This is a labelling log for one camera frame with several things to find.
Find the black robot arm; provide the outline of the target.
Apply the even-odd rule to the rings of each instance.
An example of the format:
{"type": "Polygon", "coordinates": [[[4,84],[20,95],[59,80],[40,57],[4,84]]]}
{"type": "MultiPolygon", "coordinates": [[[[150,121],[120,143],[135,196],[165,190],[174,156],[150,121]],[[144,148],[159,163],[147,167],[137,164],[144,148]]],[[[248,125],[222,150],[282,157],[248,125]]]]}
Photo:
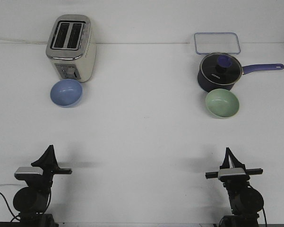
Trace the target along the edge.
{"type": "Polygon", "coordinates": [[[227,190],[231,215],[221,218],[219,227],[258,227],[259,212],[264,211],[264,199],[259,191],[250,185],[252,175],[263,174],[262,168],[247,169],[232,153],[225,150],[222,165],[217,172],[206,172],[206,179],[218,179],[227,190]]]}
{"type": "Polygon", "coordinates": [[[25,227],[57,227],[52,214],[47,214],[55,175],[70,175],[70,168],[58,165],[54,146],[49,145],[41,157],[30,166],[19,167],[14,177],[27,186],[14,196],[13,206],[19,212],[19,223],[25,227]]]}

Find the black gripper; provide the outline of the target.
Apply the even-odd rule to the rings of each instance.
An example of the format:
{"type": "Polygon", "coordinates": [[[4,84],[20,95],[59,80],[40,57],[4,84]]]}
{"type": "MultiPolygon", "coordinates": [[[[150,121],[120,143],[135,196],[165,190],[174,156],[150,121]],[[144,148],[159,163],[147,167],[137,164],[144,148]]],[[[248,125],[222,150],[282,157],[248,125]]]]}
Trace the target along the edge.
{"type": "Polygon", "coordinates": [[[251,175],[263,174],[262,168],[246,169],[246,166],[241,163],[232,153],[229,147],[225,150],[225,156],[220,170],[217,172],[206,172],[206,179],[217,178],[225,185],[231,183],[245,183],[250,179],[251,175]]]}
{"type": "Polygon", "coordinates": [[[50,145],[38,160],[32,162],[31,166],[39,166],[43,170],[40,187],[52,187],[54,175],[72,174],[71,168],[58,166],[53,145],[50,145]]]}

